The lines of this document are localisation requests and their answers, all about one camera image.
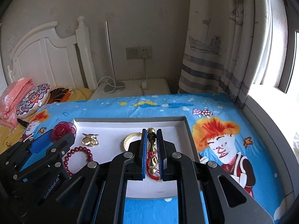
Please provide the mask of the plain gold bangle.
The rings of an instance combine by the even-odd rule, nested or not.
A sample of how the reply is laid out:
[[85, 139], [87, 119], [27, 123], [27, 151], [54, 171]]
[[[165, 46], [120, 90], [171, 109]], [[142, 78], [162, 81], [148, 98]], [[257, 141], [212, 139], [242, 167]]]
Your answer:
[[125, 151], [129, 150], [129, 146], [132, 142], [138, 141], [141, 139], [142, 133], [131, 133], [126, 136], [126, 138], [123, 141], [123, 147]]

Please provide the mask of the red rose brooch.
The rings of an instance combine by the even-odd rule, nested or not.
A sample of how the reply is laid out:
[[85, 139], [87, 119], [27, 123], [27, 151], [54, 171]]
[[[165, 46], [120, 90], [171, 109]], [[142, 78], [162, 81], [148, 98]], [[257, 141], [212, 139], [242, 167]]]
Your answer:
[[55, 125], [52, 134], [51, 140], [52, 143], [58, 142], [62, 137], [67, 135], [68, 133], [72, 133], [76, 136], [76, 126], [71, 122], [61, 121], [57, 125]]

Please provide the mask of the gold bamboo pearl bangle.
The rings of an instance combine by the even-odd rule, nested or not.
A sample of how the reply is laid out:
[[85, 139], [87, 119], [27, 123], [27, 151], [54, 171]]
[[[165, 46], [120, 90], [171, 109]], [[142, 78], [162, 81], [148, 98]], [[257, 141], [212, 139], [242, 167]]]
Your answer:
[[147, 150], [147, 167], [148, 173], [151, 175], [157, 172], [157, 150], [155, 148], [157, 135], [155, 130], [150, 127], [147, 129], [147, 140], [149, 142], [149, 148]]

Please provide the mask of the yellow bed sheet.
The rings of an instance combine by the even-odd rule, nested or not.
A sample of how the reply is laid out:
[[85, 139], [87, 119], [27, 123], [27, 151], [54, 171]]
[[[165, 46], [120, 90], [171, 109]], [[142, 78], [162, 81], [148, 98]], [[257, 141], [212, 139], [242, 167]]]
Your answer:
[[[66, 102], [89, 100], [93, 94], [93, 91], [89, 90], [88, 88], [73, 89], [71, 87], [58, 86], [58, 87], [54, 87], [53, 89], [55, 88], [71, 89], [71, 95]], [[30, 123], [32, 122], [44, 123], [49, 118], [49, 116], [46, 115], [46, 110], [48, 108], [49, 106], [46, 103], [41, 107], [42, 109], [41, 113], [35, 112], [29, 117], [23, 119], [23, 121], [20, 121], [14, 128], [9, 128], [7, 126], [1, 125], [1, 153], [6, 151], [8, 148], [13, 146], [16, 142], [18, 142], [21, 139], [24, 139], [28, 135], [27, 133], [25, 133], [25, 129]]]

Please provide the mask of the round patterned cushion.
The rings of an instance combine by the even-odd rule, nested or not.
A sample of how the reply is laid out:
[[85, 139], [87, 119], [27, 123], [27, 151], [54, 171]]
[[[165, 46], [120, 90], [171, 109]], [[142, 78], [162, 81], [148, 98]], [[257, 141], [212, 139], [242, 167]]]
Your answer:
[[30, 90], [23, 99], [19, 102], [16, 108], [16, 115], [18, 119], [25, 119], [37, 112], [46, 102], [50, 96], [50, 84], [41, 84]]

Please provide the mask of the grey shallow cardboard tray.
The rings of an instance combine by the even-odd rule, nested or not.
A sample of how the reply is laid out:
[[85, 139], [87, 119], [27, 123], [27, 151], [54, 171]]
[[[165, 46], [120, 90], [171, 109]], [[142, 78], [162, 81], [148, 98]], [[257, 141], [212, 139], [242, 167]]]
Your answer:
[[[90, 147], [93, 160], [98, 164], [110, 162], [114, 157], [125, 152], [124, 140], [131, 133], [140, 133], [152, 127], [161, 130], [163, 139], [175, 145], [177, 152], [189, 156], [198, 162], [194, 140], [186, 117], [150, 117], [150, 118], [74, 118], [76, 137], [73, 147], [82, 146], [82, 140], [87, 134], [94, 134], [99, 142]], [[135, 161], [144, 172], [143, 180], [128, 181], [126, 197], [130, 199], [169, 199], [177, 196], [176, 181], [154, 181], [147, 176], [142, 160], [145, 151], [138, 147]]]

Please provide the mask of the white nightstand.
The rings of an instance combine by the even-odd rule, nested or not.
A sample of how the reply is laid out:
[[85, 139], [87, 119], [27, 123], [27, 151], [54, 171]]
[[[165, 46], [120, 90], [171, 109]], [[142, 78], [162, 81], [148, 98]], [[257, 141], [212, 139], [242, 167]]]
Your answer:
[[102, 83], [94, 91], [90, 100], [119, 97], [135, 97], [143, 95], [169, 95], [170, 90], [164, 78], [143, 80], [127, 80], [117, 83], [117, 87]]

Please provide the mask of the black orange fan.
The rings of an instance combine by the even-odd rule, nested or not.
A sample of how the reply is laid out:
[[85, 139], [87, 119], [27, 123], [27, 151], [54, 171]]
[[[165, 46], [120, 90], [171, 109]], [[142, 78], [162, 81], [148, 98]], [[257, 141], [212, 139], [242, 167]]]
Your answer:
[[71, 95], [69, 88], [55, 88], [50, 91], [47, 104], [66, 102]]

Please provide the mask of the pink folded blanket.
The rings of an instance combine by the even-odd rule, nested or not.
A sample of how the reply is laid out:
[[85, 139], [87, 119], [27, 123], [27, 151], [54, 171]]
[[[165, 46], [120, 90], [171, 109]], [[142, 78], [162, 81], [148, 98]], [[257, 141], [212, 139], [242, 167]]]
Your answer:
[[1, 125], [14, 128], [17, 122], [16, 108], [23, 97], [33, 88], [33, 80], [23, 77], [10, 84], [1, 95]]

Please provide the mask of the silver floor lamp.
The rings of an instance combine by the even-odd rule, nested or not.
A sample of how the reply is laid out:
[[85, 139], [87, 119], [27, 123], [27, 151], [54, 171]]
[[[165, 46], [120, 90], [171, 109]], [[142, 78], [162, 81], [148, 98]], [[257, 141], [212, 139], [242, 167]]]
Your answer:
[[107, 52], [108, 52], [108, 58], [110, 62], [110, 67], [112, 70], [112, 76], [110, 80], [107, 80], [106, 86], [104, 87], [104, 92], [107, 94], [111, 93], [118, 93], [123, 91], [126, 88], [126, 84], [122, 81], [117, 81], [115, 76], [115, 69], [112, 59], [112, 50], [110, 45], [110, 35], [109, 35], [109, 28], [108, 28], [108, 21], [105, 21], [105, 37], [107, 42]]

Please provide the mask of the blue cartoon print tablecloth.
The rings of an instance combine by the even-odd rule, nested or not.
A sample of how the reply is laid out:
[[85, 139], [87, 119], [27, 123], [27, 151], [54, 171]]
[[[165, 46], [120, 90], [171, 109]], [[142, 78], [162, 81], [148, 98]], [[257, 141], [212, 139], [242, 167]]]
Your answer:
[[48, 104], [44, 123], [30, 123], [25, 137], [36, 139], [74, 118], [184, 116], [199, 156], [214, 161], [278, 223], [286, 212], [277, 167], [248, 120], [223, 94], [153, 95]]

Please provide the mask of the white wooden headboard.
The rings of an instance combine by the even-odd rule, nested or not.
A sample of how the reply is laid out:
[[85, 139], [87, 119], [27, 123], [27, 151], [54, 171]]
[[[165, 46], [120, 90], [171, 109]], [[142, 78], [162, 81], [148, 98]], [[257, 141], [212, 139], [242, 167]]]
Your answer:
[[67, 38], [58, 36], [56, 21], [42, 24], [23, 36], [10, 56], [12, 65], [7, 67], [10, 82], [29, 77], [34, 86], [48, 83], [96, 90], [89, 29], [84, 16], [77, 21], [75, 34]]

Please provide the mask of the ship print curtain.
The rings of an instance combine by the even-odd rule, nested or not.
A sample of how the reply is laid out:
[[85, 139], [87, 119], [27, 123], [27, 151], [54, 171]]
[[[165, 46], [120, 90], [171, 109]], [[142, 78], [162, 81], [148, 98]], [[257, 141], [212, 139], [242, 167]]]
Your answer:
[[180, 93], [225, 93], [242, 108], [266, 47], [270, 0], [190, 0]]

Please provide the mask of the wall socket panel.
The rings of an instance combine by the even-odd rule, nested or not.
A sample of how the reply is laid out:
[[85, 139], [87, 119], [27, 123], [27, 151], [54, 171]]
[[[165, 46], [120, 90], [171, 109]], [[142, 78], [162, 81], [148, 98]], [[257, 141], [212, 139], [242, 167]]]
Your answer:
[[127, 47], [126, 48], [126, 59], [137, 60], [137, 59], [151, 59], [152, 58], [152, 47], [151, 46], [138, 46], [138, 47]]

